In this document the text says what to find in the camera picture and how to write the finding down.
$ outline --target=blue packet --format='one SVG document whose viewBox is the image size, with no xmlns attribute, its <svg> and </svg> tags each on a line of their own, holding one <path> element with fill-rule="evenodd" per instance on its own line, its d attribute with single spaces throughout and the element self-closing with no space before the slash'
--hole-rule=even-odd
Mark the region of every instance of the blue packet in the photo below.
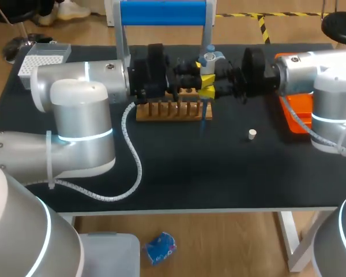
<svg viewBox="0 0 346 277">
<path fill-rule="evenodd" d="M 146 251 L 152 265 L 157 265 L 168 258 L 177 249 L 174 238 L 168 233 L 162 232 L 150 243 L 145 244 Z"/>
</svg>

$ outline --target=white cable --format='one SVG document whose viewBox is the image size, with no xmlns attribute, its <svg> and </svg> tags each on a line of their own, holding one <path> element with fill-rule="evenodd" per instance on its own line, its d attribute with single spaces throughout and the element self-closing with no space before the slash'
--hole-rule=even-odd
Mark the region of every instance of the white cable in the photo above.
<svg viewBox="0 0 346 277">
<path fill-rule="evenodd" d="M 316 138 L 318 141 L 320 141 L 321 143 L 331 146 L 331 147 L 336 147 L 339 151 L 340 154 L 342 154 L 343 156 L 346 156 L 346 147 L 342 146 L 342 141 L 339 141 L 339 143 L 334 143 L 333 141 L 327 140 L 326 138 L 321 137 L 320 135 L 316 134 L 316 132 L 314 132 L 313 130 L 311 130 L 308 126 L 305 125 L 304 122 L 302 122 L 302 120 L 298 117 L 298 115 L 295 113 L 295 111 L 291 108 L 291 106 L 289 105 L 287 99 L 285 97 L 281 97 L 283 103 L 285 104 L 285 106 L 287 107 L 287 110 L 291 113 L 291 115 L 294 117 L 294 119 L 296 120 L 296 122 L 305 130 L 309 133 L 309 135 L 311 135 L 312 137 Z"/>
<path fill-rule="evenodd" d="M 120 194 L 118 196 L 102 196 L 102 195 L 90 192 L 87 189 L 84 189 L 84 188 L 82 188 L 80 186 L 77 186 L 77 185 L 72 184 L 72 183 L 67 182 L 67 181 L 55 179 L 54 182 L 57 185 L 66 186 L 67 188 L 74 189 L 74 190 L 76 190 L 76 191 L 78 191 L 80 193 L 83 193 L 83 194 L 85 194 L 85 195 L 87 195 L 87 196 L 89 196 L 89 197 L 91 197 L 93 199 L 97 199 L 99 201 L 104 201 L 104 202 L 115 202 L 115 201 L 119 201 L 119 200 L 122 200 L 122 199 L 127 198 L 128 196 L 130 196 L 138 188 L 138 186 L 141 183 L 141 179 L 142 179 L 142 164 L 141 164 L 140 158 L 137 155 L 136 150 L 133 147 L 133 144 L 132 144 L 131 140 L 129 139 L 128 132 L 127 132 L 127 126 L 126 126 L 127 116 L 129 114 L 129 112 L 135 106 L 136 105 L 132 102 L 132 103 L 130 103 L 126 107 L 126 109 L 125 109 L 125 111 L 124 111 L 124 113 L 122 115 L 122 123 L 121 123 L 123 136 L 125 138 L 125 141 L 127 143 L 128 148 L 131 150 L 131 153 L 133 155 L 133 158 L 134 158 L 134 160 L 136 162 L 136 166 L 137 166 L 137 178 L 136 178 L 136 181 L 134 182 L 133 186 L 127 192 L 124 192 L 124 193 L 122 193 L 122 194 Z M 37 181 L 37 182 L 26 184 L 26 185 L 46 183 L 46 182 L 48 182 L 48 181 L 47 180 L 43 180 L 43 181 Z"/>
</svg>

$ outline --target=blue handle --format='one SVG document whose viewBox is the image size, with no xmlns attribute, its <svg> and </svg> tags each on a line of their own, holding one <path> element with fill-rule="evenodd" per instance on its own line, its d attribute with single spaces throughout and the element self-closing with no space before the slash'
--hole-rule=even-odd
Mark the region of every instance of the blue handle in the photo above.
<svg viewBox="0 0 346 277">
<path fill-rule="evenodd" d="M 205 1 L 121 1 L 124 26 L 204 26 Z"/>
</svg>

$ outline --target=orange tray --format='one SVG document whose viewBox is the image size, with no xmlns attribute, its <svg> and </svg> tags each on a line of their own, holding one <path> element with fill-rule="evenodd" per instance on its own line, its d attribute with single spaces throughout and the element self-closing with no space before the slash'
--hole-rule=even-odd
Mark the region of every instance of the orange tray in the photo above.
<svg viewBox="0 0 346 277">
<path fill-rule="evenodd" d="M 279 53 L 276 58 L 282 55 L 292 55 L 294 53 Z M 298 94 L 286 97 L 289 105 L 298 115 L 298 117 L 305 123 L 306 126 L 311 128 L 311 113 L 313 112 L 313 94 Z M 281 97 L 282 109 L 284 116 L 286 117 L 287 124 L 292 133 L 304 134 L 306 131 L 296 122 L 295 118 L 288 111 L 287 107 L 283 103 Z"/>
</svg>

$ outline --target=yellow black tape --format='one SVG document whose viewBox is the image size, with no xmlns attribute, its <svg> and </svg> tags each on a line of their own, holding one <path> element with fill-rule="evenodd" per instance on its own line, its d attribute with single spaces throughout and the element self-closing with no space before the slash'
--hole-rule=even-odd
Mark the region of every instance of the yellow black tape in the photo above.
<svg viewBox="0 0 346 277">
<path fill-rule="evenodd" d="M 253 17 L 258 18 L 258 16 L 321 16 L 321 13 L 220 13 L 216 17 Z"/>
<path fill-rule="evenodd" d="M 259 27 L 260 27 L 261 34 L 263 35 L 263 41 L 265 44 L 269 44 L 270 38 L 269 38 L 268 31 L 266 30 L 266 27 L 265 27 L 264 16 L 258 16 L 258 21 L 259 21 Z"/>
</svg>

